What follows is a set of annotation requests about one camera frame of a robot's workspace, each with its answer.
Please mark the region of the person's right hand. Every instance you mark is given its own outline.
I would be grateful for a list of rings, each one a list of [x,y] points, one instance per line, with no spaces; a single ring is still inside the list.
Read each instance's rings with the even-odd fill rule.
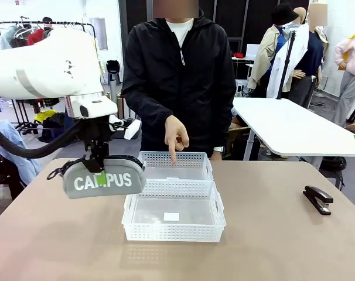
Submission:
[[[165,121],[165,144],[168,145],[172,164],[177,163],[176,151],[189,147],[189,137],[185,126],[173,115]]]

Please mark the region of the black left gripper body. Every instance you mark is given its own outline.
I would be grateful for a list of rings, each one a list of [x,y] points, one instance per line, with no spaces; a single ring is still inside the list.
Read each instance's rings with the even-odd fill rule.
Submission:
[[[91,141],[108,142],[111,140],[113,131],[110,130],[109,115],[93,119],[81,119],[78,138],[85,143]]]

